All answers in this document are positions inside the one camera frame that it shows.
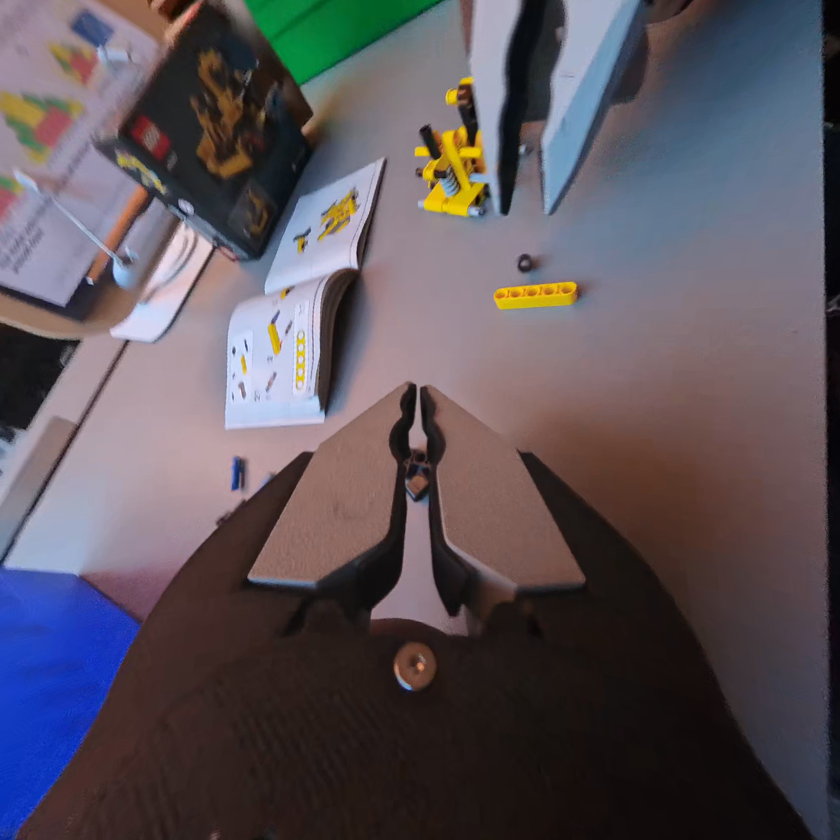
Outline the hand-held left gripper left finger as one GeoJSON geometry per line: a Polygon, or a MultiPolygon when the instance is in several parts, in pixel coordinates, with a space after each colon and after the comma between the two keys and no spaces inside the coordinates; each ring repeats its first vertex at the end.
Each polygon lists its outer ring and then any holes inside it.
{"type": "Polygon", "coordinates": [[[417,386],[388,393],[316,449],[248,581],[370,613],[403,568],[417,386]]]}

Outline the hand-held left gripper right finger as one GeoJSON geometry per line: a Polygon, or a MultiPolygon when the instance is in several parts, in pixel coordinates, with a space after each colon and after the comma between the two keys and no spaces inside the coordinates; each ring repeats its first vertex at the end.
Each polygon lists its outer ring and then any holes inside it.
{"type": "Polygon", "coordinates": [[[433,574],[446,612],[488,617],[519,597],[582,590],[583,570],[516,448],[437,388],[423,386],[420,397],[433,574]]]}

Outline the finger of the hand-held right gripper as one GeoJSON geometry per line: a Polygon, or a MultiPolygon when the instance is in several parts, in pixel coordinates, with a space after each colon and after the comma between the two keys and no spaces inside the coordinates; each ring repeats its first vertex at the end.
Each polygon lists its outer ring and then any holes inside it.
{"type": "Polygon", "coordinates": [[[592,145],[644,29],[641,1],[563,1],[560,53],[539,143],[542,209],[554,214],[592,145]]]}
{"type": "Polygon", "coordinates": [[[518,177],[537,153],[565,30],[561,1],[467,3],[467,54],[495,213],[510,213],[518,177]]]}

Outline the black lego connector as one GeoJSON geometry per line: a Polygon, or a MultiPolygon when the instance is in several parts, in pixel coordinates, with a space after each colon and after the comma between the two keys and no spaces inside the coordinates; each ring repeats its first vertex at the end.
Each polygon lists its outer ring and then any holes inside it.
{"type": "Polygon", "coordinates": [[[406,494],[414,502],[425,499],[431,487],[432,467],[424,448],[413,448],[405,462],[406,494]]]}

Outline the yellow lego vehicle model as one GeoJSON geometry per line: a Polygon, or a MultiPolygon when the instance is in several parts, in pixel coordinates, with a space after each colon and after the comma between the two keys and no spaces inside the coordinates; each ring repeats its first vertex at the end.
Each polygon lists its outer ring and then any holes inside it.
{"type": "Polygon", "coordinates": [[[421,143],[414,155],[423,160],[415,174],[427,186],[419,207],[432,214],[483,217],[487,212],[489,176],[480,131],[473,77],[464,77],[445,97],[458,111],[461,124],[438,132],[430,124],[418,131],[421,143]]]}

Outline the yellow lego beam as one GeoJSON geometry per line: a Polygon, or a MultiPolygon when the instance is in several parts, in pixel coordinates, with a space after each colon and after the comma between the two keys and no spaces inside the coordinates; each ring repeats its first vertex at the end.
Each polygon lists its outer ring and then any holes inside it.
{"type": "Polygon", "coordinates": [[[493,301],[503,311],[530,310],[569,307],[578,297],[579,289],[574,282],[560,281],[499,288],[493,294],[493,301]]]}

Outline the lego instruction booklet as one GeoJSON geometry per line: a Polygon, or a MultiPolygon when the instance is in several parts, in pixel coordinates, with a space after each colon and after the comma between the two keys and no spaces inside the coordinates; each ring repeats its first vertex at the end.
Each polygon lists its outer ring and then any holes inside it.
{"type": "Polygon", "coordinates": [[[298,199],[262,295],[227,327],[228,431],[324,422],[335,324],[361,273],[386,158],[298,199]]]}

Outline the black lego box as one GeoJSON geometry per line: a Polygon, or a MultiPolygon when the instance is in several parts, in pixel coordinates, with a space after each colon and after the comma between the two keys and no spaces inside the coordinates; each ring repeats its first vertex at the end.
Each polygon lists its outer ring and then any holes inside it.
{"type": "Polygon", "coordinates": [[[270,50],[254,50],[200,2],[94,146],[231,259],[252,260],[309,162],[310,116],[270,50]]]}

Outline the green plastic bin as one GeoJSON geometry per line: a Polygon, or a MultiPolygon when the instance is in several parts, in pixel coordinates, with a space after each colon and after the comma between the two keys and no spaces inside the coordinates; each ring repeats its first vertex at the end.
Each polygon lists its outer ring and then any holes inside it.
{"type": "Polygon", "coordinates": [[[437,1],[245,2],[259,31],[298,84],[335,67],[437,4],[437,1]]]}

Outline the white rounded board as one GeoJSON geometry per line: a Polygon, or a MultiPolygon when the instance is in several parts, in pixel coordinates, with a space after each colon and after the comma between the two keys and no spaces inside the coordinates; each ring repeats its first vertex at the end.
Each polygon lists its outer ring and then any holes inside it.
{"type": "Polygon", "coordinates": [[[124,320],[110,329],[110,337],[137,343],[155,343],[163,337],[183,309],[214,250],[211,241],[180,221],[138,302],[124,320]]]}

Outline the white rod stand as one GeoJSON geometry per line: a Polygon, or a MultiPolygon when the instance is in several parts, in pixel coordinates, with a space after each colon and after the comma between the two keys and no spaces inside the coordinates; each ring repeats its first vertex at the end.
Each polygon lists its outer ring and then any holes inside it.
{"type": "Polygon", "coordinates": [[[20,184],[25,190],[36,195],[44,197],[53,207],[58,209],[67,219],[70,220],[102,253],[108,256],[111,260],[112,277],[115,283],[123,289],[128,289],[138,279],[138,269],[135,265],[135,259],[129,253],[121,255],[115,248],[108,246],[106,242],[97,236],[89,226],[85,225],[77,215],[61,203],[56,194],[50,191],[46,186],[41,185],[32,175],[21,171],[18,168],[13,169],[15,181],[20,184]]]}

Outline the blue plastic bin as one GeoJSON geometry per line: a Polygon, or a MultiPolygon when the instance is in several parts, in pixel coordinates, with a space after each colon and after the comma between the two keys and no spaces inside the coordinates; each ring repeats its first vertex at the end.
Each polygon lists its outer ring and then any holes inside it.
{"type": "Polygon", "coordinates": [[[1,838],[88,734],[140,623],[73,574],[1,570],[1,838]]]}

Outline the colourful printed poster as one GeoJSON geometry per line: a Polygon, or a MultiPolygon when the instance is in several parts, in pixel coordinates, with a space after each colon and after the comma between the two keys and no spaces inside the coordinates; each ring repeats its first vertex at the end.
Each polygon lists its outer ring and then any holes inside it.
{"type": "Polygon", "coordinates": [[[135,183],[94,141],[161,53],[145,2],[1,2],[1,282],[14,298],[84,308],[82,291],[135,183]]]}

